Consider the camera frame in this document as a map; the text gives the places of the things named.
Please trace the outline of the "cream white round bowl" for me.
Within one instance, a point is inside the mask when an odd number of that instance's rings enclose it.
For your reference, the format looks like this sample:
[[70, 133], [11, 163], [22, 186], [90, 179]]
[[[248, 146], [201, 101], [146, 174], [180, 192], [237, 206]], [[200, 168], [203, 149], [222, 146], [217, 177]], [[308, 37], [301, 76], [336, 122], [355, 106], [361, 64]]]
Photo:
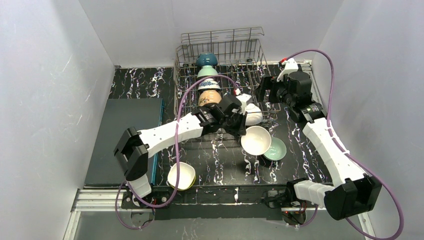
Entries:
[[202, 107], [206, 104], [217, 104], [221, 100], [222, 97], [217, 90], [205, 90], [199, 96], [198, 105]]

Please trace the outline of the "blue floral bowl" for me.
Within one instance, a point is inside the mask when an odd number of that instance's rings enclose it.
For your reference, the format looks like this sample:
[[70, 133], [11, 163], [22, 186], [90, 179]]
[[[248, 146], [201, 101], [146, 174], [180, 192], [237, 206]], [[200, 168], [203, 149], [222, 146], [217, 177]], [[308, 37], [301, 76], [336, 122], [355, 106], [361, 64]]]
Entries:
[[220, 91], [221, 87], [218, 84], [218, 82], [213, 78], [207, 78], [203, 80], [197, 88], [199, 91], [208, 91], [208, 90], [215, 90]]

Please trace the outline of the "green celadon bowl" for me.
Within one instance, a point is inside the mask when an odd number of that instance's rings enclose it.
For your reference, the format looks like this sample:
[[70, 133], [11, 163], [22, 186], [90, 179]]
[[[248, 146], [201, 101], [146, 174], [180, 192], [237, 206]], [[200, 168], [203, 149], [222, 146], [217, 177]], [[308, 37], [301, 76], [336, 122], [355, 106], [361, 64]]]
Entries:
[[218, 72], [212, 65], [204, 65], [199, 70], [196, 78], [199, 80], [205, 77], [216, 76], [216, 75], [218, 75]]

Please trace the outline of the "orange striped bowl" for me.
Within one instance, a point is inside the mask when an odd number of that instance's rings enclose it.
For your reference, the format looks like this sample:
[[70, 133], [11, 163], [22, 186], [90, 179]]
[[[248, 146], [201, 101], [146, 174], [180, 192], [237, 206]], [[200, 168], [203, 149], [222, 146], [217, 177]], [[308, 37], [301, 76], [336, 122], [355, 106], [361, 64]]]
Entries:
[[247, 154], [253, 156], [263, 155], [268, 151], [272, 143], [272, 137], [268, 130], [262, 126], [250, 126], [246, 134], [241, 136], [240, 144]]

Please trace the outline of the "tan interior dark bowl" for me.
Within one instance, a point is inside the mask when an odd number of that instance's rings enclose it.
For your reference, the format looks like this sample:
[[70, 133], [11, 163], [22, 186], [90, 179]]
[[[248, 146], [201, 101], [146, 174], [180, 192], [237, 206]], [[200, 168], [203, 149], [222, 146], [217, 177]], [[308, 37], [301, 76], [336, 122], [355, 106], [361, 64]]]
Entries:
[[218, 59], [212, 52], [201, 52], [197, 56], [195, 65], [200, 68], [203, 66], [217, 66]]

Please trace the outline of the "white ribbed bowl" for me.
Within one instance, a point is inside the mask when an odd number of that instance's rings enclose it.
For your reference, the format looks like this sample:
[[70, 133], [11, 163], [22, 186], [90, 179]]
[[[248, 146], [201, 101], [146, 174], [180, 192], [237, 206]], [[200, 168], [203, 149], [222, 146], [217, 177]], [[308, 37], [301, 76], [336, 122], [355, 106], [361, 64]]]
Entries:
[[250, 103], [246, 106], [246, 126], [258, 125], [263, 121], [262, 110], [255, 104]]

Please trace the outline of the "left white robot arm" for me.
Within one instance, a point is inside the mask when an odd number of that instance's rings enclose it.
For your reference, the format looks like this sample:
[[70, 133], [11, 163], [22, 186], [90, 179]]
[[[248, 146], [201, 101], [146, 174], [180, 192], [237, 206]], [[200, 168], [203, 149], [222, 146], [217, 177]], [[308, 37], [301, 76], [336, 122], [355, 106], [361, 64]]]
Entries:
[[199, 106], [193, 112], [156, 128], [127, 128], [117, 143], [113, 155], [134, 195], [143, 198], [152, 192], [149, 183], [148, 160], [175, 143], [216, 133], [219, 129], [240, 137], [246, 134], [246, 107], [252, 96], [226, 95], [219, 103]]

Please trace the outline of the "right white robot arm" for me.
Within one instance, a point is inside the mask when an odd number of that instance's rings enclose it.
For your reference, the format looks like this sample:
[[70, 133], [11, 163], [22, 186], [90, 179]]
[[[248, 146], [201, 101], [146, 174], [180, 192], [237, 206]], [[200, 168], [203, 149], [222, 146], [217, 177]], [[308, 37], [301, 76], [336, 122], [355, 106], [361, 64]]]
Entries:
[[332, 185], [316, 183], [307, 178], [287, 182], [284, 193], [271, 202], [289, 204], [310, 202], [325, 207], [335, 220], [342, 220], [374, 209], [382, 183], [375, 176], [347, 157], [335, 131], [328, 126], [323, 106], [313, 100], [312, 80], [303, 71], [286, 73], [282, 78], [263, 76], [254, 94], [263, 101], [269, 92], [271, 104], [284, 104], [289, 117], [302, 127], [303, 134], [313, 144], [332, 179]]

